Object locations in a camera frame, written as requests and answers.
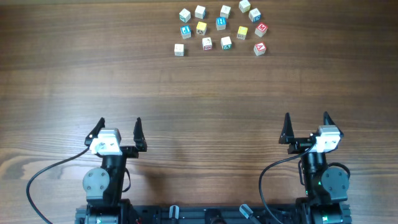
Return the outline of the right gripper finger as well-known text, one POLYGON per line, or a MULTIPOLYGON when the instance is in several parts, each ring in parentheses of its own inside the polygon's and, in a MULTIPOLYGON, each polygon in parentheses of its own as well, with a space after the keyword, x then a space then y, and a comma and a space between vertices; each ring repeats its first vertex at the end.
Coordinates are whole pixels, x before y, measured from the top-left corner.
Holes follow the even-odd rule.
POLYGON ((285 114, 284 125, 279 138, 279 144, 292 144, 295 141, 290 113, 285 114))
POLYGON ((343 131, 335 124, 335 122, 332 120, 332 118, 330 117, 330 115, 328 114, 327 111, 325 111, 325 112, 323 113, 323 124, 324 124, 324 125, 332 125, 332 126, 335 126, 335 127, 339 130, 339 132, 340 132, 340 137, 343 137, 343 136, 344 136, 343 131))

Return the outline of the white block red side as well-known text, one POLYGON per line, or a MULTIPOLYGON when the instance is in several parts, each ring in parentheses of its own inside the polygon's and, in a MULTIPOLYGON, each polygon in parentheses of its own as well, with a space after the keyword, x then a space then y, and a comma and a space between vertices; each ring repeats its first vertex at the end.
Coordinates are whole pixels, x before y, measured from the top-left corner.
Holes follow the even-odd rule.
POLYGON ((213 48, 212 40, 210 37, 202 38, 203 50, 211 50, 213 48))

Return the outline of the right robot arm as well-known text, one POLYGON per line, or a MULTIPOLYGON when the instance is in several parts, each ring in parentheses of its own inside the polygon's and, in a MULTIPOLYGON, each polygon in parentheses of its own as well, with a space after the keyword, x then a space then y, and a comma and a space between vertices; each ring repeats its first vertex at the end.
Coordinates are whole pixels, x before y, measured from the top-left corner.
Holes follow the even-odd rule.
POLYGON ((328 163, 326 155, 338 148, 344 137, 330 115, 323 114, 323 124, 307 138, 296 138, 290 114, 286 113, 279 144, 288 144, 288 154, 299 156, 300 183, 306 196, 298 198, 295 206, 299 223, 350 224, 348 199, 349 169, 338 162, 328 163))

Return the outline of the blue letter P block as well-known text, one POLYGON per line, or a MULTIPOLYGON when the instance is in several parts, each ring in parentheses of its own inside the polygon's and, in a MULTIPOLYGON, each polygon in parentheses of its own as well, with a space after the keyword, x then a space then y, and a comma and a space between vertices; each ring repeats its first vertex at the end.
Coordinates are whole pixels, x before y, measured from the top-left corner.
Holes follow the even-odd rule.
POLYGON ((188 39, 192 36, 191 28, 189 26, 181 26, 180 32, 183 39, 188 39))

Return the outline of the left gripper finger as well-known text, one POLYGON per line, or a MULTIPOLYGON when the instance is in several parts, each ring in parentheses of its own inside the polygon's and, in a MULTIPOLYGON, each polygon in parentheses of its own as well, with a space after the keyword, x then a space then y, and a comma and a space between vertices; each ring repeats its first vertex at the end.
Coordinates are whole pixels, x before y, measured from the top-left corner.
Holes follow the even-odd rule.
POLYGON ((146 151, 147 150, 147 142, 142 129, 142 121, 140 118, 137 118, 136 123, 134 125, 133 130, 134 142, 136 144, 138 151, 146 151))
POLYGON ((88 134, 88 139, 93 139, 97 138, 99 132, 101 131, 102 128, 105 127, 105 119, 101 117, 99 121, 97 122, 96 126, 91 130, 91 132, 88 134))

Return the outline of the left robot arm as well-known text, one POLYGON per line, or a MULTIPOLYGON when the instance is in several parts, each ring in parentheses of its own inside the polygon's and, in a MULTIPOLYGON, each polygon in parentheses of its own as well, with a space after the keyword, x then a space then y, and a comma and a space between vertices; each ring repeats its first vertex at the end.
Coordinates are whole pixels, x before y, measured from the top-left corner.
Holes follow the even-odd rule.
POLYGON ((105 119, 85 138, 85 145, 92 154, 102 158, 100 167, 89 170, 83 178, 87 205, 76 209, 75 223, 79 224, 135 224, 142 218, 133 208, 130 200, 122 199, 122 193, 130 187, 123 187, 128 159, 137 159, 140 152, 146 152, 147 143, 142 130, 142 121, 137 118, 133 130, 133 146, 121 146, 121 134, 117 128, 106 128, 105 119))

